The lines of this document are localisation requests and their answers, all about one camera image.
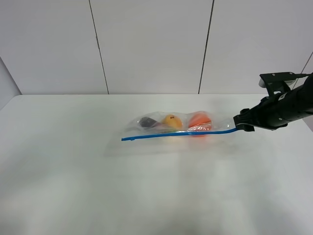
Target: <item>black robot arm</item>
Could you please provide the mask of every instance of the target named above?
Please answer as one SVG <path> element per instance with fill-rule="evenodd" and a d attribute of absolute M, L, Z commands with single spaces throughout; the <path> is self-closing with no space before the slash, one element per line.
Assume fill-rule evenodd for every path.
<path fill-rule="evenodd" d="M 306 77 L 305 83 L 290 90 L 288 84 L 297 78 Z M 292 72 L 267 73 L 260 75 L 259 85 L 266 87 L 268 96 L 251 109 L 243 109 L 234 117 L 236 128 L 254 131 L 254 127 L 276 130 L 313 115 L 313 73 Z"/>

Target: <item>ziplock bag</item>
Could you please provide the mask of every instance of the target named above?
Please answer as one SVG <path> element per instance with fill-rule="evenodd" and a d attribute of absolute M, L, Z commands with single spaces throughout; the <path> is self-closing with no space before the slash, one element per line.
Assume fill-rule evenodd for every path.
<path fill-rule="evenodd" d="M 227 134 L 237 131 L 233 119 L 216 118 L 205 111 L 190 114 L 154 112 L 131 121 L 122 141 L 165 136 Z"/>

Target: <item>plastic bag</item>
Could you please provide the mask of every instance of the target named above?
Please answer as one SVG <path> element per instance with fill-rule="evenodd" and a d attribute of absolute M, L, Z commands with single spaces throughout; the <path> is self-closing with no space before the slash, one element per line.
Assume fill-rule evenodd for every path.
<path fill-rule="evenodd" d="M 219 119 L 205 111 L 190 114 L 154 112 L 126 127 L 122 141 L 164 136 L 226 134 L 237 131 L 232 119 Z"/>

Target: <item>yellow object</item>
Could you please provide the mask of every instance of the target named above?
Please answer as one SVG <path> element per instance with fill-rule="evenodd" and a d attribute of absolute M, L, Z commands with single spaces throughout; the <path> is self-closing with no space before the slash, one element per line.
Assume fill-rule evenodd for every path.
<path fill-rule="evenodd" d="M 176 130 L 181 130 L 182 129 L 182 122 L 179 117 L 175 115 L 167 115 L 165 119 L 162 120 L 163 124 L 166 124 L 170 127 L 175 128 Z"/>

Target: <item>white table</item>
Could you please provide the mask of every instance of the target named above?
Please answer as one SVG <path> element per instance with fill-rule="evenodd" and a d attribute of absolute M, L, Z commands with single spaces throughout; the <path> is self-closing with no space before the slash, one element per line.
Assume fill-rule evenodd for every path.
<path fill-rule="evenodd" d="M 263 96 L 15 97 L 0 111 L 0 234 L 313 234 L 313 133 L 301 120 L 120 141 L 145 113 L 232 117 Z"/>

